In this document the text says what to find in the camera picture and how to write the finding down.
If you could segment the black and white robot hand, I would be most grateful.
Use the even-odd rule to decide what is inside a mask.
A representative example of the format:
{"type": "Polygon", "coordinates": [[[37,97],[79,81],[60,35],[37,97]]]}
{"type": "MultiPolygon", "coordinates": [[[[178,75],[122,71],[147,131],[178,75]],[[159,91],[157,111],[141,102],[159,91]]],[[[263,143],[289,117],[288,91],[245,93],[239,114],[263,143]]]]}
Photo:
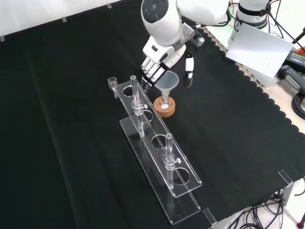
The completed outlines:
{"type": "Polygon", "coordinates": [[[190,87],[193,83],[194,58],[193,54],[184,44],[178,50],[173,46],[161,46],[151,36],[143,48],[146,55],[145,60],[140,66],[142,74],[141,86],[144,91],[148,92],[163,75],[183,57],[185,61],[185,71],[183,76],[183,84],[190,87]]]}

